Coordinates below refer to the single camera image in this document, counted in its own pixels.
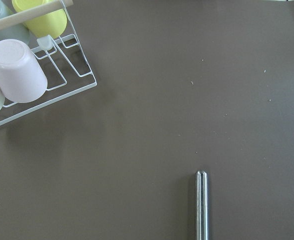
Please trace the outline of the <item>steel muddler black tip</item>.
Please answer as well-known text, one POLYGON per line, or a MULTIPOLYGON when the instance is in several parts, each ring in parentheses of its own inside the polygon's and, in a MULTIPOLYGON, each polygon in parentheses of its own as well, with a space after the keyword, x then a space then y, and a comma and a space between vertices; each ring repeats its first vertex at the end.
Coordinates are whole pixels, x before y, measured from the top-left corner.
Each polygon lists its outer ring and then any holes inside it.
POLYGON ((209 239, 209 185, 208 175, 205 171, 196 172, 196 214, 195 231, 196 240, 209 239))

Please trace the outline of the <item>grey plastic cup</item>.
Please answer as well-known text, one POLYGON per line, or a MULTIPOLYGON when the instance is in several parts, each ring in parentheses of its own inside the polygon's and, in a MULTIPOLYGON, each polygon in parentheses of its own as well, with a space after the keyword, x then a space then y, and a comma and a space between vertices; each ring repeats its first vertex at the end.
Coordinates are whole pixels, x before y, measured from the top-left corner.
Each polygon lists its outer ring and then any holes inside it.
MULTIPOLYGON (((0 0, 0 19, 12 15, 13 12, 0 0)), ((5 39, 16 39, 29 44, 29 30, 21 23, 0 30, 0 41, 5 39)))

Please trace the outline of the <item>yellow plastic cup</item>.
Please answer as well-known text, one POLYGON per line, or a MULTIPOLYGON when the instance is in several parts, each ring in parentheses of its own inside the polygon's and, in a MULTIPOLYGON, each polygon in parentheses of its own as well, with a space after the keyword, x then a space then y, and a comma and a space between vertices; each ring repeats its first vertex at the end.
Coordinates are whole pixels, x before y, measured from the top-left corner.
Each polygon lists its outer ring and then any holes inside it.
MULTIPOLYGON (((12 0, 12 6, 17 13, 50 3, 51 0, 12 0)), ((59 37, 66 29, 67 16, 63 9, 35 17, 24 22, 24 25, 37 37, 59 37)))

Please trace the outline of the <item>pink plastic cup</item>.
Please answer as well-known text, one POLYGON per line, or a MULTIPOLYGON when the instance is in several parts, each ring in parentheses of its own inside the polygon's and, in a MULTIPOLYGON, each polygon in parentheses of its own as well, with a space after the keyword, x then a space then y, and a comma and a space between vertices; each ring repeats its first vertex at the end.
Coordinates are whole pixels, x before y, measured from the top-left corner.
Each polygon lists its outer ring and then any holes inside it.
POLYGON ((8 100, 33 102, 46 92, 47 83, 27 44, 16 39, 0 41, 0 89, 8 100))

